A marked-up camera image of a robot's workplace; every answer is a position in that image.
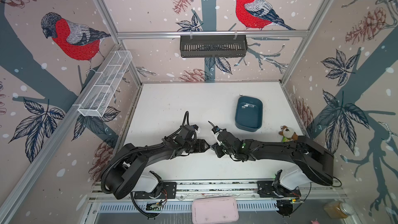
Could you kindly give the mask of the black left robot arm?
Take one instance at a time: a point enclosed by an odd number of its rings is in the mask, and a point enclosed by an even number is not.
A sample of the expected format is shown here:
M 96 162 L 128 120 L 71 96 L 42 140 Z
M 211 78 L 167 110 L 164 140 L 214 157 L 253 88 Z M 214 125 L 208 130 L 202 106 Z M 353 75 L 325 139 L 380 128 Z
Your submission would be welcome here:
M 124 145 L 100 173 L 102 193 L 112 194 L 120 200 L 133 191 L 147 166 L 206 152 L 210 145 L 204 139 L 198 139 L 198 130 L 197 125 L 189 123 L 189 112 L 186 111 L 179 129 L 165 136 L 161 143 L 143 147 Z

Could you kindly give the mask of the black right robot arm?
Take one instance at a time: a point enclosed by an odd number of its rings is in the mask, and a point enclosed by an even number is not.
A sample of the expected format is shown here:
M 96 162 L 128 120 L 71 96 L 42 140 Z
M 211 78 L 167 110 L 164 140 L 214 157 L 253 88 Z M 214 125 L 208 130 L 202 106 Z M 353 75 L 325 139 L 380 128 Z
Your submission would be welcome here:
M 228 155 L 238 162 L 278 160 L 298 166 L 312 182 L 333 185 L 334 155 L 306 136 L 289 142 L 261 142 L 240 140 L 226 129 L 212 128 L 216 143 L 212 146 L 218 158 Z

